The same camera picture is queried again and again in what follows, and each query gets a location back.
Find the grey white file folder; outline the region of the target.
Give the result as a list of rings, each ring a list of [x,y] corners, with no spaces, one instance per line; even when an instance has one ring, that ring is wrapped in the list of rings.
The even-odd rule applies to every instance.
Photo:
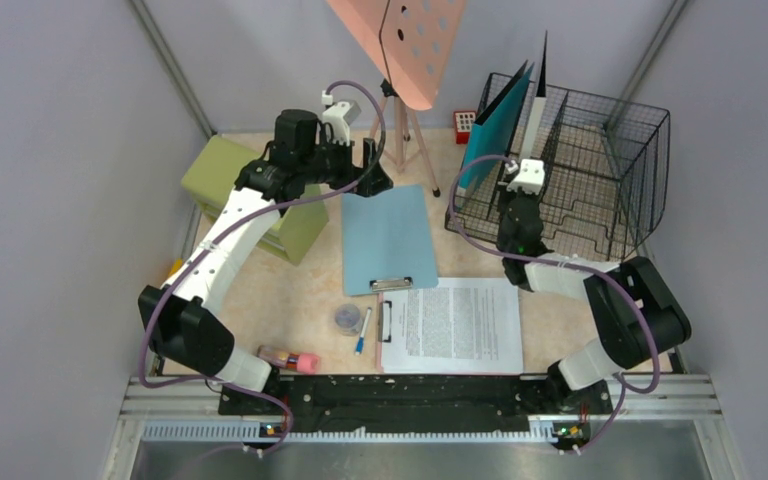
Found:
[[[539,76],[536,82],[536,91],[532,99],[528,122],[526,124],[524,137],[521,144],[520,155],[522,159],[535,158],[534,152],[537,135],[547,100],[547,46],[548,32],[545,31]]]

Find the teal file folder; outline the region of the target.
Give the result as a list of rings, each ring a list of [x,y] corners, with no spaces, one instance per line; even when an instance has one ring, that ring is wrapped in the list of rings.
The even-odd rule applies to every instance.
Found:
[[[530,84],[526,60],[513,75],[491,73],[485,83],[461,167],[485,155],[507,155]]]

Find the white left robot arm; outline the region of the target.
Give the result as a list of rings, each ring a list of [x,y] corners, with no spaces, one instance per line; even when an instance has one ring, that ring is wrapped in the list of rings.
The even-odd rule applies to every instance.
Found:
[[[353,163],[350,125],[359,111],[355,103],[339,100],[320,114],[281,112],[273,140],[240,170],[205,242],[161,287],[147,286],[140,293],[141,357],[154,352],[196,376],[242,388],[243,401],[257,413],[277,407],[281,388],[268,378],[271,365],[237,346],[218,314],[261,238],[288,209],[309,203],[307,186],[326,184],[332,195],[356,191],[366,196],[391,188],[379,165],[383,139],[365,139],[364,164]]]

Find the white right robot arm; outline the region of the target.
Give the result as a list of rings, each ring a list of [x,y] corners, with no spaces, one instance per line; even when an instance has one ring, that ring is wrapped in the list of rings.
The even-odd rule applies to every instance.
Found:
[[[631,305],[594,273],[510,257],[517,254],[557,262],[568,259],[543,242],[544,225],[535,194],[502,193],[498,211],[495,245],[506,254],[502,265],[510,283],[530,292],[584,300],[596,326],[595,339],[550,365],[546,397],[554,409],[574,411],[586,400],[588,387],[651,358],[638,314],[645,318],[658,353],[691,337],[690,321],[650,259],[636,256],[618,264],[582,259],[572,262],[605,273],[635,301]]]

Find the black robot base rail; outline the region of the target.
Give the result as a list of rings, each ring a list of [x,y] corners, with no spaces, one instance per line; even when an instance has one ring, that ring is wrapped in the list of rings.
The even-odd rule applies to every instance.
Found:
[[[543,377],[273,375],[264,392],[267,398],[260,399],[225,387],[218,412],[291,412],[294,433],[459,434],[525,432],[539,415],[578,420],[613,409],[604,381],[563,395]]]

